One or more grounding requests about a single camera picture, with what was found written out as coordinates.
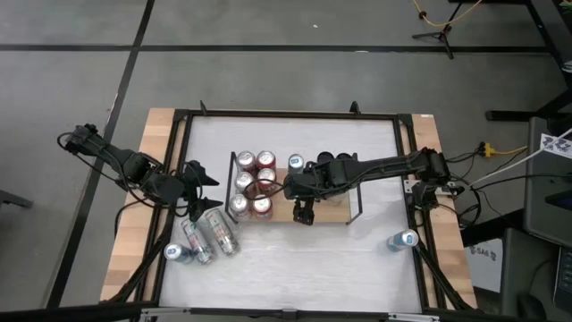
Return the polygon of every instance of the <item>gray floor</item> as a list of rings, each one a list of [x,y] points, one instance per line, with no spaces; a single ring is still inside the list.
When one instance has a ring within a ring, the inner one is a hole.
[[[454,9],[421,4],[433,21]],[[144,7],[142,0],[3,0],[0,44],[131,44]],[[431,45],[410,38],[430,30],[407,1],[164,0],[144,43]],[[454,26],[450,41],[542,44],[524,7],[492,4]],[[37,308],[45,299],[88,172],[55,136],[79,123],[103,129],[127,55],[0,52],[0,189],[36,201],[30,210],[1,209],[0,310]],[[202,99],[209,108],[346,111],[356,100],[364,112],[435,114],[443,150],[455,156],[481,140],[500,150],[524,145],[526,124],[488,123],[484,111],[535,110],[563,89],[548,55],[141,53],[113,143],[137,149],[150,107],[198,108]],[[468,178],[504,160],[479,158]],[[491,187],[491,203],[500,212],[519,208],[523,189],[522,182]],[[63,305],[97,302],[123,201],[119,188],[99,183]],[[472,203],[467,194],[456,206]],[[482,219],[493,216],[484,207]]]

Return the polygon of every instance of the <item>standing can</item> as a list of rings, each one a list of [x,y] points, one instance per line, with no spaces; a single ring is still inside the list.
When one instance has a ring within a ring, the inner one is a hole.
[[[248,172],[239,172],[234,180],[236,191],[238,193],[242,193],[247,198],[252,198],[257,194],[257,186],[254,183],[251,184],[253,181],[254,177],[252,174],[249,174]]]
[[[242,194],[235,194],[229,200],[232,215],[237,220],[248,219],[248,199]]]
[[[241,151],[236,156],[236,165],[239,171],[244,171],[256,175],[257,173],[257,158],[254,153],[250,151]]]
[[[261,151],[257,156],[257,168],[262,169],[273,169],[276,171],[276,156],[270,151]]]
[[[177,263],[189,264],[195,258],[195,254],[189,248],[172,242],[164,248],[164,257]]]
[[[265,195],[257,195],[257,198],[262,198]],[[270,220],[272,218],[272,201],[270,198],[263,198],[252,202],[252,210],[257,219]]]
[[[218,208],[207,210],[205,218],[224,255],[230,256],[237,253],[239,251],[239,243],[234,238],[231,228],[224,221],[221,210]]]
[[[181,222],[181,227],[182,231],[187,235],[190,248],[195,253],[198,262],[205,265],[213,261],[213,259],[215,259],[215,252],[211,245],[208,244],[208,241],[206,241],[203,233],[201,233],[197,223],[185,219]]]
[[[387,239],[387,247],[391,251],[400,251],[414,247],[419,242],[419,235],[412,230],[407,229],[403,232],[396,233]]]
[[[301,174],[304,170],[304,157],[293,154],[288,158],[288,174]]]
[[[276,181],[276,172],[273,169],[266,168],[260,170],[260,172],[258,172],[257,179],[260,180],[257,182],[257,185],[258,185],[258,190],[261,193],[272,192],[276,189],[276,183],[267,181],[267,180]]]

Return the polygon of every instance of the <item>soda can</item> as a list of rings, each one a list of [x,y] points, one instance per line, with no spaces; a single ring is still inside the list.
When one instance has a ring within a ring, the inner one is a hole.
[[[195,258],[195,254],[189,248],[172,242],[164,248],[164,257],[177,263],[189,264]]]
[[[252,210],[257,219],[270,220],[272,218],[272,201],[270,198],[263,198],[252,202]]]
[[[224,255],[230,256],[237,253],[239,251],[239,243],[234,238],[231,228],[224,221],[221,210],[218,208],[207,210],[205,218]]]
[[[400,251],[414,247],[419,242],[419,236],[412,229],[396,233],[387,239],[387,247],[391,251]]]
[[[257,173],[257,158],[250,151],[241,151],[236,156],[236,166],[239,168],[239,171],[255,175]]]
[[[304,170],[304,158],[299,154],[293,154],[288,158],[288,174],[301,174]]]
[[[252,174],[248,172],[239,172],[236,175],[236,180],[234,180],[234,186],[236,187],[236,191],[238,193],[242,193],[246,197],[252,198],[256,195],[257,186],[255,184],[251,184],[254,181],[254,177]]]
[[[182,231],[187,235],[190,248],[195,253],[198,262],[205,265],[213,261],[213,259],[215,259],[215,252],[211,245],[208,244],[208,241],[206,241],[203,233],[201,233],[197,223],[185,219],[181,222],[181,227]]]
[[[237,220],[248,219],[248,199],[242,194],[235,194],[229,200],[232,215]]]
[[[276,156],[270,151],[261,151],[257,156],[257,168],[262,169],[273,169],[276,171]]]
[[[257,179],[261,180],[261,181],[257,182],[258,190],[261,193],[272,192],[276,189],[276,184],[274,182],[262,181],[262,179],[272,180],[272,181],[276,180],[276,172],[273,169],[266,168],[266,169],[260,170],[260,172],[258,172]]]

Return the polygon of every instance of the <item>white table surface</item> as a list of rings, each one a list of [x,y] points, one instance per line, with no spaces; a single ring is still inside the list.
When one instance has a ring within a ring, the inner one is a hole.
[[[286,167],[292,153],[305,161],[322,151],[357,152],[361,160],[397,155],[389,121],[194,117],[186,158],[221,183],[205,187],[205,196],[224,200],[231,151],[244,149],[272,150],[278,167]],[[363,183],[362,200],[364,214],[350,226],[240,223],[234,230],[241,251],[232,258],[208,235],[217,259],[208,266],[167,262],[160,305],[420,312],[412,251],[384,246],[408,228],[400,178]],[[350,207],[356,214],[355,191]],[[172,241],[187,244],[180,222]]]

